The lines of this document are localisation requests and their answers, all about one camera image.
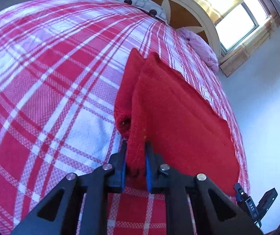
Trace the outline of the red knitted feather-pattern sweater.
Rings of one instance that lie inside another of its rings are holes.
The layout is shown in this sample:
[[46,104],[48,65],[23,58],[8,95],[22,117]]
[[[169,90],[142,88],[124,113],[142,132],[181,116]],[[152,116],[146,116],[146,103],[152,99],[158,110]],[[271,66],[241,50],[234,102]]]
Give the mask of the red knitted feather-pattern sweater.
[[204,173],[227,195],[235,194],[240,167],[229,126],[183,76],[157,53],[132,49],[114,104],[115,125],[127,140],[126,163],[145,180],[145,143],[171,167]]

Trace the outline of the red white plaid bedspread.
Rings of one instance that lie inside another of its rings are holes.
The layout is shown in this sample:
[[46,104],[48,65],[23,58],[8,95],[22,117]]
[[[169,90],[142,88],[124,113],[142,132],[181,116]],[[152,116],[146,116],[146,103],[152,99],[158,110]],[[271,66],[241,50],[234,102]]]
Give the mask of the red white plaid bedspread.
[[118,152],[114,101],[132,49],[178,70],[227,121],[250,189],[240,129],[218,77],[165,23],[116,0],[34,0],[0,12],[0,233],[68,173]]

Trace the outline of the pink pillow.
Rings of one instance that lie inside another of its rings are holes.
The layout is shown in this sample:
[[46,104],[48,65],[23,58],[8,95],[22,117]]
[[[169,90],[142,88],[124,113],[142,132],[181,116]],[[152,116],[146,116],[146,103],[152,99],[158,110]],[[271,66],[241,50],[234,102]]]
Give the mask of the pink pillow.
[[198,54],[209,69],[214,73],[219,71],[218,58],[202,37],[186,28],[177,29],[177,33],[187,41],[189,46]]

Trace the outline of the bright window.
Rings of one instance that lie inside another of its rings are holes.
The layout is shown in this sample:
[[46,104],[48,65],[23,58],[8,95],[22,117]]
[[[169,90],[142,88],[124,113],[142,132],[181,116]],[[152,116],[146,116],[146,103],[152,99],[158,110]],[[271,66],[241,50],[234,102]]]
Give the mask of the bright window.
[[246,37],[261,27],[267,18],[268,12],[261,0],[244,0],[235,7],[216,25],[222,54],[234,50]]

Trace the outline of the cream wooden headboard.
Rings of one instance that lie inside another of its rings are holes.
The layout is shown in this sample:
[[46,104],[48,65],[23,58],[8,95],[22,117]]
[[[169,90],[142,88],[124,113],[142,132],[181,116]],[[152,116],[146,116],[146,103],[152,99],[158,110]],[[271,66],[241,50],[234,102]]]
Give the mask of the cream wooden headboard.
[[193,0],[152,0],[166,12],[168,24],[174,28],[182,27],[201,36],[221,58],[221,45],[216,27],[202,7]]

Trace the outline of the white patterned pillow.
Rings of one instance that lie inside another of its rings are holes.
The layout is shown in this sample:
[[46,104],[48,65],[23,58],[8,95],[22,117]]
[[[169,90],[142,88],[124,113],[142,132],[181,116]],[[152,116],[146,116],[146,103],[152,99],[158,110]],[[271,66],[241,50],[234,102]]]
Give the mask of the white patterned pillow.
[[168,23],[165,10],[152,0],[117,0],[129,4],[137,9],[142,10],[146,14]]

